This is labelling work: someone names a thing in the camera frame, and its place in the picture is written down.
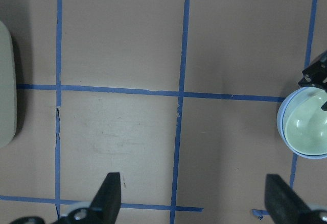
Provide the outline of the other arm black gripper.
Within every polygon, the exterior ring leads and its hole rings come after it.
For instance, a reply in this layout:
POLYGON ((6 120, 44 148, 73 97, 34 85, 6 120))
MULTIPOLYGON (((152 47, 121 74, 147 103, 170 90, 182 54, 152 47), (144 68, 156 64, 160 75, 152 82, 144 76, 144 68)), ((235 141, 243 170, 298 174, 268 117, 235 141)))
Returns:
POLYGON ((314 87, 326 92, 326 51, 317 56, 302 74, 303 78, 298 82, 300 87, 314 87))

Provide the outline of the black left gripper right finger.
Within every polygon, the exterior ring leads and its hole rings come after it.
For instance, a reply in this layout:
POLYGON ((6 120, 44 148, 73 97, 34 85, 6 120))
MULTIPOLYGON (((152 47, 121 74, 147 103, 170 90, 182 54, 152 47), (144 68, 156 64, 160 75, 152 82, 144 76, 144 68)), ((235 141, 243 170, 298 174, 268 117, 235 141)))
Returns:
POLYGON ((264 203, 274 223, 319 223, 319 211, 311 210, 279 175, 266 175, 264 203))

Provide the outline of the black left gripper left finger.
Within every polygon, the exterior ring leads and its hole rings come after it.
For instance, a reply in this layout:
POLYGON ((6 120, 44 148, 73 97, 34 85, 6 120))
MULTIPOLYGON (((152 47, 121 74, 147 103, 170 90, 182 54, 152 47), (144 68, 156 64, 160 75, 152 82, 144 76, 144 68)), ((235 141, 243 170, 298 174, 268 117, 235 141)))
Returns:
POLYGON ((121 177, 119 172, 108 173, 89 206, 95 223, 115 223, 121 208, 121 177))

